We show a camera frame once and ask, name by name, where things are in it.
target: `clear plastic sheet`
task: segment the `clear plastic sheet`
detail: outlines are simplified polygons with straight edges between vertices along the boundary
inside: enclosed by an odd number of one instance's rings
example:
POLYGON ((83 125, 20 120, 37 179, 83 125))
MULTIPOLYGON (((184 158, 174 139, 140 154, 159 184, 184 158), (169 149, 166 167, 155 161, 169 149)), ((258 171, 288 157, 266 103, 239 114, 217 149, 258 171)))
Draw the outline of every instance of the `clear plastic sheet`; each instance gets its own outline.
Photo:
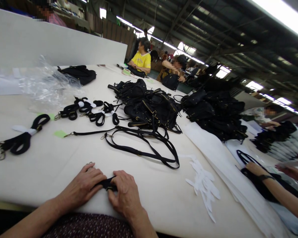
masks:
POLYGON ((79 80, 60 73, 44 56, 40 56, 39 61, 42 66, 23 69, 19 81, 23 94, 31 98, 30 111, 48 113, 59 110, 71 104, 74 96, 85 95, 79 80))

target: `green sticky note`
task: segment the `green sticky note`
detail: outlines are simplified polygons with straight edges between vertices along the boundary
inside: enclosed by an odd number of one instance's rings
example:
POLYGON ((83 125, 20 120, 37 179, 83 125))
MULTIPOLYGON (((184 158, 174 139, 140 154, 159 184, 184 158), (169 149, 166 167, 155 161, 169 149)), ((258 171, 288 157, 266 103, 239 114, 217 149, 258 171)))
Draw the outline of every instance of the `green sticky note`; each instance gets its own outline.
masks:
POLYGON ((59 138, 64 138, 64 136, 66 136, 67 134, 64 131, 60 130, 60 131, 54 132, 53 135, 55 135, 55 136, 57 136, 59 138))
POLYGON ((54 113, 49 113, 48 115, 49 115, 51 121, 54 121, 54 117, 55 117, 54 113))

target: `wristwatch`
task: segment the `wristwatch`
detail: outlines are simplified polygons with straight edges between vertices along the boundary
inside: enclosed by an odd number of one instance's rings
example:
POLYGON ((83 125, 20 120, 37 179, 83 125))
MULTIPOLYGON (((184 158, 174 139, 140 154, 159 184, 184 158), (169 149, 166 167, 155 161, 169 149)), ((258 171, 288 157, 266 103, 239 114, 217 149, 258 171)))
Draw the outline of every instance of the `wristwatch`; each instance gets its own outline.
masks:
POLYGON ((258 176, 258 178, 259 178, 261 181, 264 181, 265 179, 273 179, 273 180, 275 180, 274 177, 269 176, 269 175, 260 175, 260 176, 258 176))

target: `ceiling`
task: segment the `ceiling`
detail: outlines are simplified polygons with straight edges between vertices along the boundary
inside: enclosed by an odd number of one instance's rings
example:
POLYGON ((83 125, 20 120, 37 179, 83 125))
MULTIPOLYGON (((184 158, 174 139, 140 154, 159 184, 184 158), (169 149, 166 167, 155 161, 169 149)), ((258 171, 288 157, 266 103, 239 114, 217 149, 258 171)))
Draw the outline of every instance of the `ceiling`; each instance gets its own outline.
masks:
POLYGON ((194 57, 218 61, 298 108, 298 37, 247 0, 105 2, 113 14, 139 28, 139 22, 155 26, 155 37, 175 46, 183 41, 196 48, 194 57))

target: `pink shirt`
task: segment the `pink shirt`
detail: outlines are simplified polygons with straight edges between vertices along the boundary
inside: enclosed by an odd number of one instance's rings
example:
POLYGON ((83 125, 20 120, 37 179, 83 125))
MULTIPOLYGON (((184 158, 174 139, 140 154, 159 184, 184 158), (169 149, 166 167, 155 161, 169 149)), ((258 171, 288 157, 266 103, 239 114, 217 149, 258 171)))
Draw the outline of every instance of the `pink shirt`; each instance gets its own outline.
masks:
POLYGON ((62 19, 55 13, 51 14, 48 19, 49 23, 55 24, 55 25, 60 25, 66 27, 66 24, 62 19))

